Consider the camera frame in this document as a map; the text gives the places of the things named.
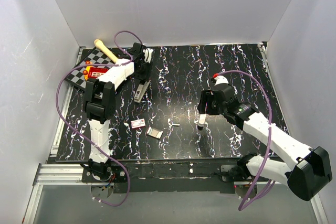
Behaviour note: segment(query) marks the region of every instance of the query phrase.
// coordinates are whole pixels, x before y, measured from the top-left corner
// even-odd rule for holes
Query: metal frame
[[[80,58],[82,57],[83,49],[85,49],[85,48],[86,47],[80,47],[79,48],[76,65],[79,63]],[[67,113],[68,113],[68,108],[69,108],[69,104],[70,104],[72,91],[73,91],[73,86],[68,84],[68,88],[67,88],[66,96],[64,98],[63,108],[62,108],[62,116],[64,116],[64,118],[66,118]],[[58,120],[53,145],[51,147],[51,151],[50,151],[50,155],[49,155],[50,157],[56,157],[56,155],[57,155],[59,143],[61,141],[61,134],[62,134],[62,131],[63,131],[63,126],[64,126],[64,122],[60,118]]]
[[[282,113],[282,116],[283,116],[283,120],[285,121],[285,124],[287,126],[287,130],[289,132],[289,135],[290,134],[290,129],[288,127],[288,124],[287,124],[287,121],[286,121],[286,118],[285,118],[285,115],[283,113],[283,110],[281,108],[281,104],[280,104],[280,101],[279,101],[279,98],[278,98],[278,95],[277,95],[277,91],[274,87],[274,83],[273,83],[273,80],[272,80],[272,77],[271,77],[271,74],[270,74],[270,71],[269,71],[269,67],[268,67],[268,61],[267,61],[267,53],[266,53],[266,48],[264,46],[264,44],[258,44],[258,48],[261,52],[261,55],[263,56],[263,60],[265,62],[265,66],[266,66],[266,69],[267,69],[267,72],[268,72],[268,77],[271,81],[271,84],[272,84],[272,87],[274,89],[274,93],[277,97],[277,100],[278,100],[278,104],[279,104],[279,107],[280,107],[280,110],[281,110],[281,113]],[[318,221],[318,223],[321,223],[321,224],[325,224],[325,223],[328,223],[328,219],[327,219],[327,216],[326,216],[326,213],[324,211],[324,208],[323,208],[323,205],[322,205],[322,202],[321,202],[321,199],[320,199],[320,196],[319,194],[316,194],[311,200],[311,205],[313,207],[313,210],[314,210],[314,213],[315,213],[315,216],[316,216],[316,219]]]
[[[262,58],[265,62],[266,69],[268,73],[270,73],[269,68],[268,68],[265,47],[263,46],[263,44],[260,44],[260,43],[258,44],[258,47],[260,49],[261,55],[263,56]],[[85,47],[80,47],[79,49],[77,63],[79,62],[81,58],[83,49],[85,49]],[[274,87],[274,83],[272,81],[270,74],[269,74],[269,78],[270,78],[272,86]],[[69,85],[67,92],[66,92],[66,97],[64,100],[64,106],[62,109],[62,115],[64,117],[66,117],[67,112],[68,112],[72,90],[73,90],[73,87]],[[56,157],[57,155],[63,126],[64,126],[64,122],[63,120],[60,119],[57,125],[57,130],[56,130],[55,138],[53,141],[53,146],[50,151],[50,157]],[[82,173],[83,173],[83,168],[77,164],[76,165],[73,165],[73,164],[40,165],[38,168],[36,177],[35,177],[34,186],[31,192],[31,196],[29,199],[25,217],[23,219],[23,224],[31,224],[34,222],[39,200],[40,200],[44,185],[95,185],[95,186],[104,185],[104,183],[83,183]],[[258,182],[257,184],[263,185],[265,183],[266,182]],[[243,184],[246,184],[246,182],[235,182],[234,184],[243,185]],[[323,206],[322,206],[322,203],[321,203],[321,200],[318,194],[311,200],[311,204],[312,204],[312,207],[313,207],[318,223],[321,223],[321,224],[328,223],[326,214],[324,212],[324,209],[323,209]]]

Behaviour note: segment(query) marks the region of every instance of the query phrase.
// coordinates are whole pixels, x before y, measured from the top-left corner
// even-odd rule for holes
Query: metal piece
[[[34,222],[38,203],[40,201],[43,185],[36,185],[31,191],[30,199],[28,202],[27,210],[23,218],[23,224],[31,224]]]
[[[150,81],[146,81],[144,84],[139,84],[137,91],[135,92],[134,101],[140,103],[145,92],[148,88]]]
[[[72,91],[73,91],[73,86],[68,84],[67,93],[66,93],[65,100],[64,100],[64,105],[63,105],[63,108],[62,108],[62,116],[64,118],[66,118],[67,113],[68,113],[68,108],[69,108],[69,103],[70,103],[70,100],[71,100]],[[62,134],[62,131],[63,131],[63,127],[64,127],[64,121],[62,119],[59,119],[57,129],[56,129],[55,138],[54,138],[54,142],[53,142],[53,145],[52,145],[51,151],[50,151],[50,157],[56,157],[57,156],[58,146],[59,146],[59,143],[61,141],[61,134]]]
[[[320,199],[320,196],[316,194],[311,200],[311,205],[317,219],[318,224],[328,224],[328,219]]]
[[[154,129],[152,127],[149,127],[146,131],[146,135],[152,136],[154,138],[160,139],[162,136],[163,131],[159,131],[157,129]]]
[[[82,183],[83,168],[80,165],[40,165],[34,185],[103,185]]]
[[[261,53],[261,55],[262,55],[262,58],[263,58],[263,61],[264,61],[264,66],[265,66],[265,68],[266,68],[266,72],[269,73],[268,78],[269,78],[269,80],[270,80],[270,82],[271,82],[271,86],[272,86],[272,87],[275,87],[275,86],[274,86],[274,82],[273,82],[273,80],[272,80],[272,76],[271,76],[270,71],[269,71],[269,67],[268,67],[267,54],[266,54],[265,46],[264,46],[264,45],[261,45],[261,44],[258,44],[258,48],[259,48],[259,51],[260,51],[260,53]],[[288,123],[287,123],[287,121],[286,121],[285,114],[283,113],[283,110],[282,110],[282,108],[281,108],[281,103],[280,103],[280,101],[279,101],[279,98],[278,98],[279,96],[278,96],[278,94],[277,94],[276,89],[273,88],[273,92],[274,92],[274,94],[275,94],[275,97],[277,98],[277,102],[278,102],[278,106],[279,106],[280,111],[281,111],[282,118],[283,118],[283,120],[284,120],[284,122],[285,122],[285,124],[286,124],[287,131],[288,131],[288,133],[289,133],[289,135],[290,135],[290,130],[289,130],[289,128],[288,128]]]
[[[220,171],[223,172],[228,172],[232,168],[236,167],[237,165],[221,165],[220,166]],[[222,176],[222,181],[223,182],[234,182],[235,180],[230,177],[230,176]]]

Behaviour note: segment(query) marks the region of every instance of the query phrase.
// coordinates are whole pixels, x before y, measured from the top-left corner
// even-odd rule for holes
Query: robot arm
[[[206,115],[223,115],[226,120],[249,133],[267,145],[268,120],[252,104],[240,103],[234,88],[223,76],[213,79],[213,90],[204,90],[197,107],[200,117],[198,129],[204,126]],[[311,148],[286,134],[274,124],[271,135],[271,149],[283,162],[268,160],[261,176],[287,185],[291,191],[303,200],[310,200],[332,179],[329,155],[321,147]],[[263,157],[248,154],[237,162],[237,166],[228,171],[228,175],[248,178],[255,176]]]
[[[114,66],[99,78],[89,79],[86,83],[83,109],[89,121],[91,140],[105,153],[109,153],[109,125],[116,107],[116,89],[128,76],[133,75],[140,80],[134,101],[141,102],[150,83],[152,51],[142,44],[134,43],[129,52],[133,55],[133,62],[120,65],[129,60],[118,59],[116,64],[120,66]],[[107,161],[108,158],[92,146],[89,165],[85,169],[92,172],[95,179],[105,181],[111,175]]]

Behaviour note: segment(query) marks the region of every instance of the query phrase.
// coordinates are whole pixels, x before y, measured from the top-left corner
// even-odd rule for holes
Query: purple cable
[[[116,45],[121,51],[123,51],[125,54],[127,54],[128,56],[131,57],[131,59],[130,59],[129,61],[120,64],[120,65],[126,65],[126,64],[130,63],[130,62],[133,60],[133,56],[132,56],[130,53],[128,53],[126,50],[122,49],[122,48],[117,44],[117,42],[116,42],[116,37],[117,37],[117,35],[120,34],[120,33],[130,33],[130,34],[134,35],[134,36],[139,40],[139,42],[140,42],[141,44],[142,44],[142,41],[141,41],[141,39],[140,39],[136,34],[134,34],[134,33],[131,32],[131,31],[123,30],[123,31],[119,31],[119,32],[117,32],[117,33],[115,34],[115,36],[114,36],[114,43],[115,43],[115,45]],[[73,131],[74,131],[75,133],[77,133],[79,136],[83,137],[83,138],[84,138],[86,141],[88,141],[92,146],[94,146],[97,150],[99,150],[104,156],[106,156],[107,158],[109,158],[110,160],[112,160],[113,162],[115,162],[117,165],[119,165],[119,166],[125,171],[125,174],[126,174],[126,176],[127,176],[128,186],[127,186],[127,192],[126,192],[126,195],[125,195],[124,199],[123,199],[121,202],[119,202],[118,204],[112,204],[112,203],[107,202],[107,201],[105,201],[105,200],[102,200],[102,199],[100,199],[100,198],[97,198],[97,197],[94,198],[94,199],[96,199],[98,202],[103,202],[103,203],[105,203],[105,204],[107,204],[107,205],[109,205],[109,206],[111,206],[111,207],[119,207],[120,205],[122,205],[122,204],[126,201],[128,195],[129,195],[129,193],[130,193],[130,189],[131,189],[131,178],[130,178],[130,174],[128,173],[126,167],[123,166],[119,161],[117,161],[116,159],[114,159],[113,157],[111,157],[110,155],[108,155],[107,153],[105,153],[105,152],[104,152],[101,148],[99,148],[99,147],[98,147],[98,146],[97,146],[91,139],[89,139],[88,137],[84,136],[82,133],[80,133],[78,130],[76,130],[74,127],[72,127],[72,126],[70,125],[70,123],[68,123],[67,120],[63,117],[63,115],[62,115],[62,113],[61,113],[61,110],[59,109],[59,105],[58,105],[59,90],[60,90],[60,88],[61,88],[62,83],[63,83],[64,80],[66,79],[66,77],[67,77],[69,74],[71,74],[74,70],[76,70],[76,69],[80,69],[80,68],[83,68],[83,67],[87,67],[87,66],[95,66],[95,67],[100,67],[100,66],[104,66],[104,67],[114,67],[114,66],[118,66],[118,65],[115,65],[115,64],[87,64],[87,65],[84,65],[84,66],[77,66],[77,67],[74,67],[73,69],[71,69],[69,72],[67,72],[67,73],[62,77],[62,79],[61,79],[61,81],[60,81],[60,83],[59,83],[59,85],[58,85],[58,87],[57,87],[57,90],[56,90],[56,110],[57,110],[57,113],[59,114],[59,117],[64,121],[64,123],[65,123],[71,130],[73,130]]]
[[[131,32],[131,31],[127,31],[127,30],[119,31],[119,32],[117,32],[117,33],[114,35],[114,39],[113,39],[113,41],[114,41],[115,45],[116,45],[122,52],[124,52],[125,54],[127,54],[128,56],[130,56],[131,59],[133,59],[133,56],[132,56],[130,53],[128,53],[126,50],[124,50],[123,48],[121,48],[121,47],[117,44],[117,42],[116,42],[117,35],[118,35],[118,34],[121,34],[121,33],[128,33],[128,34],[133,35],[135,38],[138,39],[138,41],[139,41],[141,44],[142,44],[142,41],[141,41],[141,39],[140,39],[135,33]]]
[[[223,75],[228,74],[228,73],[241,73],[243,75],[246,75],[246,76],[250,77],[252,79],[252,81],[254,81],[255,83],[258,84],[258,86],[261,89],[262,94],[265,97],[266,103],[267,103],[268,122],[269,122],[269,125],[271,125],[271,123],[272,123],[272,108],[271,108],[271,104],[269,103],[269,99],[268,99],[268,97],[266,95],[266,92],[265,92],[264,88],[260,84],[260,82],[256,78],[254,78],[253,76],[251,76],[250,74],[242,72],[242,71],[239,71],[239,70],[230,70],[230,71],[220,72],[218,75],[223,76]],[[257,172],[257,174],[255,176],[255,178],[253,179],[252,184],[250,185],[250,188],[247,190],[246,195],[243,197],[243,200],[242,200],[242,202],[240,203],[240,205],[238,207],[239,211],[244,210],[253,201],[255,201],[256,199],[259,199],[259,198],[263,197],[264,195],[266,195],[272,189],[272,187],[273,187],[273,185],[275,183],[275,182],[273,182],[273,184],[270,186],[271,181],[269,180],[268,183],[267,183],[267,185],[265,186],[265,188],[256,197],[254,197],[253,199],[251,199],[248,203],[246,203],[244,205],[244,203],[248,199],[248,196],[251,194],[251,192],[252,192],[255,184],[257,183],[258,178],[260,177],[261,172],[263,171],[263,169],[265,167],[265,164],[266,164],[266,161],[267,161],[267,158],[268,158],[268,154],[269,154],[269,151],[270,151],[270,147],[271,147],[271,134],[272,134],[272,128],[269,127],[268,128],[268,140],[267,140],[266,152],[265,152],[264,160],[262,161],[261,166],[260,166],[260,168],[259,168],[259,170],[258,170],[258,172]]]

